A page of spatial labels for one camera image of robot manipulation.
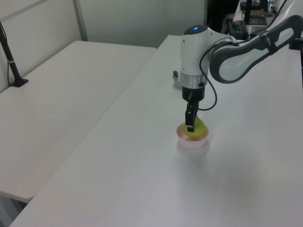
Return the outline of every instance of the white wall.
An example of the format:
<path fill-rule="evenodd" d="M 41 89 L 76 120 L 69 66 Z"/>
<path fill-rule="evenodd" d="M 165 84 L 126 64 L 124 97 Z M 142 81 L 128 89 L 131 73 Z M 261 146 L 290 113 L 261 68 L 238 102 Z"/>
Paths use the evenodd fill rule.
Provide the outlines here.
<path fill-rule="evenodd" d="M 205 1 L 77 0 L 89 41 L 156 48 L 167 35 L 203 24 Z"/>
<path fill-rule="evenodd" d="M 45 0 L 0 0 L 0 21 L 11 18 Z"/>
<path fill-rule="evenodd" d="M 80 40 L 72 0 L 47 0 L 2 22 L 23 77 L 64 47 Z M 0 92 L 8 87 L 7 60 L 0 46 Z"/>

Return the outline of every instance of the black cable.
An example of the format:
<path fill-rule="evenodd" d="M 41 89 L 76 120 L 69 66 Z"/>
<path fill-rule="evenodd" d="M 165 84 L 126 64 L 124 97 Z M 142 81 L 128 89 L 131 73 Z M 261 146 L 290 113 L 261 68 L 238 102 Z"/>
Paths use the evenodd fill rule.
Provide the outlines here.
<path fill-rule="evenodd" d="M 217 95 L 216 89 L 214 88 L 213 84 L 211 83 L 211 81 L 209 80 L 209 78 L 208 78 L 208 77 L 206 76 L 206 74 L 204 73 L 204 71 L 203 71 L 203 69 L 202 69 L 202 66 L 201 66 L 202 61 L 203 61 L 203 58 L 204 58 L 204 57 L 205 57 L 205 56 L 206 56 L 214 47 L 216 47 L 216 46 L 217 46 L 217 45 L 211 46 L 211 47 L 203 54 L 203 56 L 202 56 L 202 58 L 201 58 L 201 60 L 200 60 L 200 63 L 199 63 L 199 67 L 200 67 L 200 70 L 201 70 L 203 76 L 205 77 L 205 79 L 207 80 L 207 82 L 209 83 L 209 85 L 212 87 L 212 89 L 213 89 L 213 91 L 214 91 L 214 104 L 213 104 L 211 107 L 206 108 L 206 109 L 199 109 L 199 108 L 198 108 L 198 110 L 201 110 L 201 111 L 207 111 L 207 110 L 213 109 L 213 108 L 216 106 L 217 101 L 218 101 L 218 95 Z"/>
<path fill-rule="evenodd" d="M 239 29 L 239 34 L 240 34 L 240 32 L 242 31 L 242 22 L 241 22 L 241 26 L 240 26 L 240 29 Z"/>
<path fill-rule="evenodd" d="M 0 27 L 1 27 L 1 30 L 3 31 L 3 33 L 4 33 L 5 39 L 6 39 L 6 41 L 7 41 L 8 38 L 7 38 L 7 36 L 6 36 L 5 30 L 4 30 L 4 27 L 2 26 L 1 21 L 0 21 Z"/>
<path fill-rule="evenodd" d="M 240 13 L 242 10 L 240 9 L 236 14 L 235 14 L 235 16 L 238 14 L 238 13 Z M 235 19 L 235 16 L 233 16 L 233 19 L 232 19 L 232 21 Z"/>
<path fill-rule="evenodd" d="M 287 0 L 284 0 L 284 2 L 282 3 L 280 9 L 276 13 L 274 19 L 269 23 L 269 25 L 267 26 L 267 28 L 269 28 L 273 24 L 273 22 L 275 21 L 275 19 L 279 16 L 279 13 L 280 13 L 281 9 L 283 8 L 283 6 L 285 5 L 286 2 L 287 2 Z"/>
<path fill-rule="evenodd" d="M 242 43 L 245 43 L 245 42 L 246 42 L 246 41 L 234 43 L 234 42 L 230 41 L 230 42 L 225 43 L 225 44 L 222 45 L 221 47 L 226 46 L 226 45 L 229 45 L 229 44 L 242 44 Z M 213 109 L 213 108 L 216 106 L 217 101 L 218 101 L 218 95 L 217 95 L 216 89 L 214 88 L 213 84 L 211 83 L 211 81 L 209 80 L 209 78 L 207 77 L 207 75 L 205 74 L 205 72 L 203 71 L 202 66 L 201 66 L 202 61 L 203 61 L 203 58 L 204 58 L 204 57 L 205 57 L 213 48 L 215 48 L 217 45 L 218 45 L 218 44 L 213 44 L 213 45 L 212 45 L 212 46 L 211 46 L 211 47 L 202 55 L 202 57 L 201 57 L 201 59 L 200 59 L 199 68 L 200 68 L 200 70 L 201 70 L 203 76 L 205 77 L 205 79 L 207 80 L 207 82 L 209 83 L 209 85 L 212 87 L 212 89 L 213 89 L 213 91 L 214 91 L 214 104 L 213 104 L 211 107 L 206 108 L 206 109 L 199 109 L 199 108 L 198 108 L 198 110 L 200 110 L 200 111 L 207 111 L 207 110 Z"/>
<path fill-rule="evenodd" d="M 8 40 L 8 37 L 6 36 L 4 27 L 2 26 L 2 23 L 1 23 L 1 22 L 0 22 L 0 27 L 1 27 L 1 30 L 3 31 L 3 33 L 4 33 L 5 39 L 6 39 L 6 41 L 7 41 L 7 40 Z M 9 84 L 9 87 L 10 87 L 10 83 L 9 83 L 9 63 L 8 63 L 8 84 Z"/>
<path fill-rule="evenodd" d="M 276 13 L 275 17 L 272 19 L 272 21 L 269 23 L 269 25 L 267 27 L 265 27 L 264 29 L 268 29 L 275 21 L 275 19 L 278 17 L 278 15 L 280 14 L 280 11 L 282 10 L 283 6 L 285 5 L 285 3 L 287 2 L 287 0 L 284 0 L 284 2 L 282 3 L 281 7 L 279 8 L 278 12 Z M 264 29 L 260 29 L 260 30 L 257 30 L 257 31 L 254 31 L 252 33 L 250 33 L 248 36 L 251 36 L 255 33 L 258 33 L 260 31 L 263 31 Z"/>
<path fill-rule="evenodd" d="M 10 83 L 9 83 L 9 63 L 8 63 L 8 84 L 9 84 L 9 87 L 10 87 Z"/>

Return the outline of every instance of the black cable clamp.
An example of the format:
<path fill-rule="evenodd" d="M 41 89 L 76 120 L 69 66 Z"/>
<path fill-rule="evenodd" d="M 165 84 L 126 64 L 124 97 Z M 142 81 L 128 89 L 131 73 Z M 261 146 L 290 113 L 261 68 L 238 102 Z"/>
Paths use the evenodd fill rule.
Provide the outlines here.
<path fill-rule="evenodd" d="M 276 44 L 271 37 L 271 34 L 267 30 L 264 30 L 262 32 L 264 33 L 261 34 L 260 37 L 263 40 L 265 46 L 267 47 L 269 54 L 273 55 L 278 51 L 278 48 L 276 47 Z"/>
<path fill-rule="evenodd" d="M 12 59 L 8 59 L 8 64 L 11 64 L 11 63 L 14 63 L 15 60 L 12 58 Z"/>

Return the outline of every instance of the robotic arm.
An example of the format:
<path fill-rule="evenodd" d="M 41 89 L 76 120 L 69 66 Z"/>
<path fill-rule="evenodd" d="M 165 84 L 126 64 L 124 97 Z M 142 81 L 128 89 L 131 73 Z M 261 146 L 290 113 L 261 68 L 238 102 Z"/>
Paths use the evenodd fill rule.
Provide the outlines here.
<path fill-rule="evenodd" d="M 303 18 L 298 15 L 290 16 L 278 24 L 275 21 L 275 24 L 240 45 L 231 36 L 217 33 L 206 26 L 193 26 L 184 32 L 180 83 L 182 97 L 187 101 L 185 125 L 188 132 L 195 130 L 195 117 L 199 102 L 204 98 L 208 68 L 215 80 L 234 83 L 260 61 L 299 37 L 303 31 Z M 209 49 L 209 56 L 202 59 Z M 204 75 L 200 70 L 200 60 Z"/>

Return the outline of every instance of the white tabletop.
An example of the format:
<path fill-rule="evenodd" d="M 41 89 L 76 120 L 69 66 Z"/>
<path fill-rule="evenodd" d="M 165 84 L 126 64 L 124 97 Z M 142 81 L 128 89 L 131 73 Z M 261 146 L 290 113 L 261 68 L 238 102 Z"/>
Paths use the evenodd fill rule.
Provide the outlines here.
<path fill-rule="evenodd" d="M 28 202 L 154 48 L 74 42 L 0 94 L 0 194 Z"/>
<path fill-rule="evenodd" d="M 283 48 L 234 84 L 211 79 L 218 104 L 198 113 L 209 141 L 188 150 L 171 75 L 180 42 L 164 41 L 12 227 L 302 225 L 300 53 Z M 207 86 L 200 106 L 213 100 Z"/>

